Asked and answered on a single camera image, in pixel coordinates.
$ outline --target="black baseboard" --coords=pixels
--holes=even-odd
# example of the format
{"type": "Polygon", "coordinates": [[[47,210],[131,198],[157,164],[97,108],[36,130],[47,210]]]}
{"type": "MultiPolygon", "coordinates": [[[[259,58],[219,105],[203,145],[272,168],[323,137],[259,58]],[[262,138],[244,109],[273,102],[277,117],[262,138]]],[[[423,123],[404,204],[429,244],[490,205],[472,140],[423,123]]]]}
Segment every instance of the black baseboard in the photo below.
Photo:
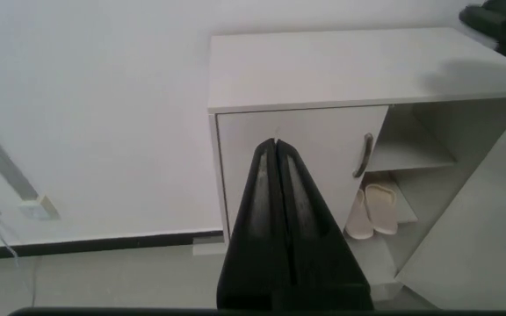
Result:
{"type": "MultiPolygon", "coordinates": [[[[222,231],[174,233],[141,237],[107,238],[92,241],[66,241],[46,244],[12,246],[19,256],[72,254],[88,251],[117,250],[191,245],[195,238],[219,237],[222,231]]],[[[9,250],[0,247],[0,258],[12,257],[9,250]]]]}

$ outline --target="power cord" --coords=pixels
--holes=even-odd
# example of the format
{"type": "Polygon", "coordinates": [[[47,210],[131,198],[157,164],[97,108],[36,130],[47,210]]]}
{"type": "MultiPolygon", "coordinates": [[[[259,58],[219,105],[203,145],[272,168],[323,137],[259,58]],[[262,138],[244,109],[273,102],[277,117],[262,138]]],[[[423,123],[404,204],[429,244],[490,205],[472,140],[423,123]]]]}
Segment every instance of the power cord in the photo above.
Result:
{"type": "Polygon", "coordinates": [[[21,267],[20,267],[20,264],[19,264],[19,259],[18,259],[17,252],[15,251],[15,249],[13,249],[11,246],[9,246],[9,244],[7,243],[7,241],[5,241],[5,238],[4,238],[4,236],[3,236],[3,234],[1,232],[0,232],[0,241],[5,245],[5,247],[7,248],[7,250],[9,250],[9,252],[13,255],[13,260],[15,262],[15,268],[17,269],[17,272],[19,273],[19,275],[21,277],[21,281],[23,282],[23,285],[25,286],[25,289],[31,295],[31,307],[34,307],[34,301],[36,299],[35,284],[33,283],[33,287],[32,288],[28,285],[28,282],[26,281],[25,277],[23,276],[23,273],[22,273],[22,270],[21,270],[21,267]]]}

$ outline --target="cabinet handle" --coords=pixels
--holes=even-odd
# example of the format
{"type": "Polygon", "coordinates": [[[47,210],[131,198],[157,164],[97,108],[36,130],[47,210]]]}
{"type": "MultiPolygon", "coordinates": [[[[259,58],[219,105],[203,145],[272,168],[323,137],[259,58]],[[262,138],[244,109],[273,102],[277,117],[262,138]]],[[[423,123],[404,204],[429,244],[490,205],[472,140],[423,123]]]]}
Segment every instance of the cabinet handle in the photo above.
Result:
{"type": "Polygon", "coordinates": [[[366,167],[368,166],[368,162],[370,161],[370,154],[372,153],[372,144],[374,142],[374,136],[371,133],[367,133],[365,135],[365,148],[362,155],[362,161],[358,168],[352,173],[352,176],[358,178],[365,173],[366,167]]]}

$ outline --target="white cable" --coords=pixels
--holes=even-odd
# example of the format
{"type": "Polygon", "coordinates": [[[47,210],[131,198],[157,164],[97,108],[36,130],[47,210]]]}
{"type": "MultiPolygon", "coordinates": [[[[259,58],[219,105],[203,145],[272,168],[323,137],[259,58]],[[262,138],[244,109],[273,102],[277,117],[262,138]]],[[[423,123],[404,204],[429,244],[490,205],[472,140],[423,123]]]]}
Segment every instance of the white cable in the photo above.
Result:
{"type": "Polygon", "coordinates": [[[25,286],[25,289],[31,295],[31,307],[34,307],[34,300],[36,299],[36,296],[34,295],[33,289],[31,289],[31,287],[28,285],[28,282],[25,280],[25,276],[23,276],[23,271],[21,270],[21,266],[20,266],[19,261],[18,261],[17,252],[11,246],[9,246],[9,244],[7,243],[7,241],[5,241],[5,238],[1,234],[1,232],[0,232],[0,241],[5,245],[5,247],[7,248],[7,250],[9,250],[9,252],[13,255],[13,260],[15,262],[15,267],[17,268],[17,272],[19,273],[19,275],[21,277],[21,281],[23,282],[23,285],[25,286]]]}

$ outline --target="cabinet top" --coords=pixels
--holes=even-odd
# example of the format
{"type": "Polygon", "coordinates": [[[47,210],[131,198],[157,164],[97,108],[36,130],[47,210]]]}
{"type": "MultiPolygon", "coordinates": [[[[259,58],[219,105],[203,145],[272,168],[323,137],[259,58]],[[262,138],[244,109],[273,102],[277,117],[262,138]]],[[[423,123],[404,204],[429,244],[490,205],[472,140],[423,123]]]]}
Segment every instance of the cabinet top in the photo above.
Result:
{"type": "Polygon", "coordinates": [[[506,97],[506,57],[450,28],[214,36],[210,113],[506,97]]]}

